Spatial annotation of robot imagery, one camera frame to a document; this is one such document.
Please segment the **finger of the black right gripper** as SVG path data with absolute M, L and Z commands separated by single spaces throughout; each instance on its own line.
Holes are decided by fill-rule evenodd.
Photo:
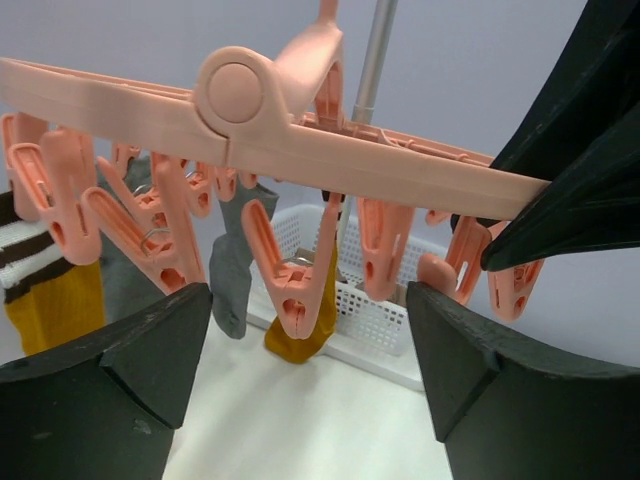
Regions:
M 555 179 L 639 101 L 639 3 L 589 1 L 493 169 Z
M 500 271 L 556 255 L 639 246 L 639 107 L 598 137 L 486 247 Z

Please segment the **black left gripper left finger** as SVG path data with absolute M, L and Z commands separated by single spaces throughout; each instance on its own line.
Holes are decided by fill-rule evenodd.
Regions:
M 4 479 L 160 479 L 211 313 L 204 283 L 1 367 Z

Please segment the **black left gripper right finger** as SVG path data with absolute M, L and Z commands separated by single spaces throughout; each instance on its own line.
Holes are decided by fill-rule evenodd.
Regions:
M 407 310 L 456 479 L 635 479 L 639 371 L 576 355 L 413 282 Z

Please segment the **mustard brown striped sock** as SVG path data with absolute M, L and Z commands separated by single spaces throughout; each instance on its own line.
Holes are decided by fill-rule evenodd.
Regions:
M 322 350 L 335 331 L 337 227 L 344 196 L 324 190 L 318 244 L 311 264 L 280 261 L 281 305 L 264 337 L 265 347 L 283 360 L 303 364 Z

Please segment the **pink round clip hanger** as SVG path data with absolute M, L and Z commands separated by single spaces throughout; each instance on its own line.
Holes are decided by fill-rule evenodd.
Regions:
M 225 47 L 192 89 L 16 59 L 1 62 L 2 120 L 16 209 L 45 223 L 64 257 L 96 262 L 107 235 L 160 289 L 200 282 L 191 220 L 210 199 L 265 176 L 360 199 L 365 289 L 395 287 L 417 208 L 514 219 L 541 179 L 494 170 L 486 156 L 346 120 L 338 5 L 275 59 Z M 258 202 L 242 222 L 276 308 L 283 284 Z

